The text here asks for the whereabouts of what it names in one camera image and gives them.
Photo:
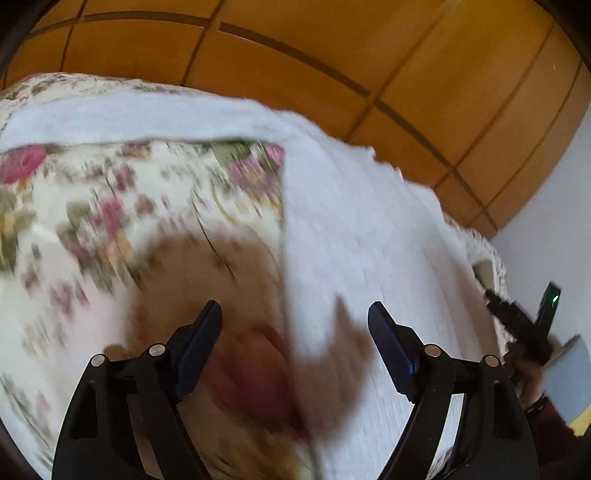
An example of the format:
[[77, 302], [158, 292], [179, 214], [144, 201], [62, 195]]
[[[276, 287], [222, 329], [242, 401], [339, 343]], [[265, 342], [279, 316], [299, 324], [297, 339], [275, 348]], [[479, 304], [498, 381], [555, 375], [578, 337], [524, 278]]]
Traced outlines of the right hand holding gripper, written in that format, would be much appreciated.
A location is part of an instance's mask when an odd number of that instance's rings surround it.
[[542, 367], [536, 362], [508, 352], [504, 356], [504, 366], [511, 379], [518, 377], [517, 390], [523, 410], [534, 405], [544, 395], [544, 379]]

